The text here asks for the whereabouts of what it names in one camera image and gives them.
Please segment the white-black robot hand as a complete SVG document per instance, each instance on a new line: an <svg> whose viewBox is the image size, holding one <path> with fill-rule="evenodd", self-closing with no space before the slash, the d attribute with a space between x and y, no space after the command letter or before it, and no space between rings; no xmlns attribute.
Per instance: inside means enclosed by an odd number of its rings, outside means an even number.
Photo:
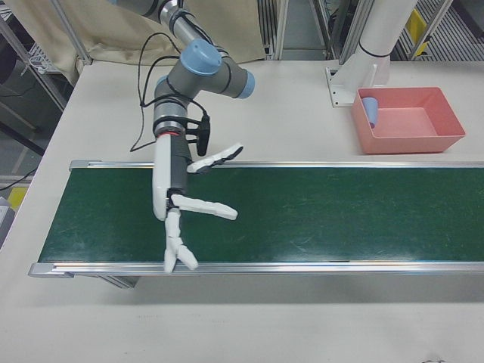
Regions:
<svg viewBox="0 0 484 363"><path fill-rule="evenodd" d="M230 220L237 218L237 211L225 204L187 197L188 175L200 174L215 165L232 160L242 150L243 145L236 143L217 154L193 162L185 136L166 132L157 138L152 176L153 210L154 215L165 223L166 273L173 271L177 261L181 261L190 270L198 267L196 257L181 238L182 210Z"/></svg>

